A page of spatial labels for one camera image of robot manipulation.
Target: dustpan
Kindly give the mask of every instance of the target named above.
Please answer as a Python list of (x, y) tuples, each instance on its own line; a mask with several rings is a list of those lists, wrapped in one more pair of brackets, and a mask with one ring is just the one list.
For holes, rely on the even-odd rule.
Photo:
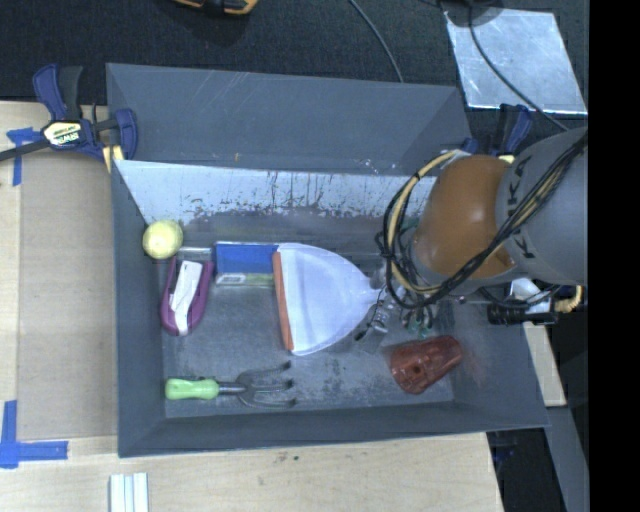
[(280, 244), (273, 263), (282, 338), (294, 355), (349, 335), (380, 293), (352, 262), (320, 247)]

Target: silver sheet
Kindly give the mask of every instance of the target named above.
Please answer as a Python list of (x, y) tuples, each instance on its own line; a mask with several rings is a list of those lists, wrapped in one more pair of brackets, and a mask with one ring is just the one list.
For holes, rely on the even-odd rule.
[[(447, 16), (447, 29), (470, 107), (524, 104), (487, 65), (468, 27), (456, 26)], [(542, 110), (587, 114), (552, 13), (491, 8), (474, 21), (474, 30), (492, 63)]]

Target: cable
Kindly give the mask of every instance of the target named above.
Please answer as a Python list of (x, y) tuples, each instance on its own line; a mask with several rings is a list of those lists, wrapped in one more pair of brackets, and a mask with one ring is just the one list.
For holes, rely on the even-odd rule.
[[(412, 189), (418, 181), (437, 165), (450, 161), (458, 151), (449, 151), (431, 160), (416, 172), (389, 202), (383, 217), (383, 229), (376, 235), (376, 243), (380, 253), (387, 260), (386, 283), (393, 299), (405, 309), (417, 309), (435, 304), (438, 300), (449, 295), (455, 288), (470, 278), (475, 271), (495, 253), (507, 239), (530, 219), (550, 200), (558, 185), (565, 176), (571, 163), (588, 147), (588, 131), (570, 148), (562, 153), (551, 164), (549, 169), (537, 181), (534, 187), (525, 195), (524, 199), (511, 213), (510, 217), (498, 229), (497, 234), (487, 248), (471, 258), (451, 277), (439, 285), (424, 286), (416, 283), (417, 270), (408, 254), (399, 245), (404, 214)], [(409, 293), (401, 299), (394, 292), (392, 278), (395, 278)]]
[(509, 88), (511, 89), (511, 91), (513, 91), (513, 93), (518, 96), (519, 98), (521, 98), (524, 102), (526, 102), (527, 104), (529, 104), (529, 106), (533, 107), (533, 109), (540, 113), (547, 121), (553, 123), (556, 127), (560, 128), (562, 131), (567, 131), (568, 128), (563, 125), (561, 122), (557, 121), (556, 119), (554, 119), (553, 117), (551, 117), (550, 115), (548, 115), (542, 108), (540, 108), (533, 100), (531, 100), (529, 97), (525, 96), (524, 93), (522, 91), (520, 91), (515, 85), (513, 85), (508, 79), (507, 77), (505, 77), (500, 70), (495, 66), (495, 64), (493, 62), (491, 62), (491, 59), (489, 59), (489, 56), (485, 53), (484, 49), (482, 48), (482, 46), (480, 45), (480, 42), (478, 41), (478, 37), (476, 35), (476, 31), (473, 28), (473, 6), (474, 4), (476, 4), (476, 2), (469, 2), (469, 31), (471, 32), (471, 38), (473, 39), (473, 43), (475, 44), (476, 48), (478, 49), (478, 51), (480, 52), (480, 55), (482, 56), (482, 58), (484, 59), (484, 61), (487, 63), (487, 65), (492, 69), (492, 71), (496, 74), (496, 76), (502, 80), (502, 82)]
[(427, 2), (427, 0), (420, 0), (420, 3), (424, 5), (428, 5), (429, 7), (433, 7), (435, 9), (442, 10), (442, 5), (440, 5), (441, 2), (439, 0), (437, 4), (432, 4), (431, 2)]
[(398, 80), (400, 80), (401, 83), (404, 83), (404, 78), (402, 77), (402, 73), (400, 72), (400, 68), (398, 67), (398, 64), (396, 63), (396, 59), (393, 58), (393, 54), (391, 53), (391, 50), (389, 50), (389, 47), (387, 46), (387, 43), (385, 43), (384, 38), (382, 37), (380, 32), (378, 32), (378, 29), (376, 28), (376, 26), (369, 19), (369, 17), (362, 10), (362, 8), (356, 3), (356, 0), (349, 0), (349, 3), (351, 5), (353, 5), (353, 7), (356, 9), (356, 11), (358, 11), (360, 16), (362, 16), (362, 19), (364, 19), (364, 21), (367, 22), (367, 25), (369, 25), (369, 28), (376, 35), (376, 37), (378, 38), (378, 41), (380, 41), (380, 44), (382, 45), (382, 48), (384, 48), (384, 51), (386, 52), (387, 57), (389, 57), (389, 60), (391, 61), (391, 64), (393, 65), (393, 69), (395, 70), (396, 75), (398, 75)]
[(576, 286), (576, 291), (573, 297), (568, 299), (559, 300), (554, 304), (554, 310), (558, 313), (571, 313), (578, 307), (582, 301), (583, 288), (582, 286)]

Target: tennis ball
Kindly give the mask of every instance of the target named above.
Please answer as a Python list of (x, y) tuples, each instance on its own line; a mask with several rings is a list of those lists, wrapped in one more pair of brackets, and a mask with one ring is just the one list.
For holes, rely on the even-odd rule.
[(158, 220), (149, 224), (142, 235), (142, 248), (157, 260), (170, 258), (182, 245), (182, 228), (173, 220)]

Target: gray bin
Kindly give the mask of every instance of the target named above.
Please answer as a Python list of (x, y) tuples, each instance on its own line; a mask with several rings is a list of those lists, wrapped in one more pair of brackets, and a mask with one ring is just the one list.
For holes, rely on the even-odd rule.
[[(387, 366), (386, 351), (411, 339), (400, 325), (376, 354), (346, 336), (294, 356), (280, 341), (273, 288), (212, 285), (193, 333), (177, 338), (160, 325), (167, 263), (141, 246), (158, 218), (180, 220), (185, 245), (301, 242), (372, 272), (390, 197), (469, 136), (456, 89), (125, 65), (108, 67), (108, 86), (110, 109), (132, 108), (140, 129), (135, 160), (112, 170), (121, 457), (547, 425), (524, 331), (489, 325), (480, 305), (440, 305), (432, 335), (454, 336), (465, 357), (421, 395), (404, 393)], [(416, 189), (410, 216), (432, 179)], [(253, 200), (222, 197), (230, 182)], [(287, 411), (164, 398), (171, 376), (233, 380), (288, 360), (298, 404)]]

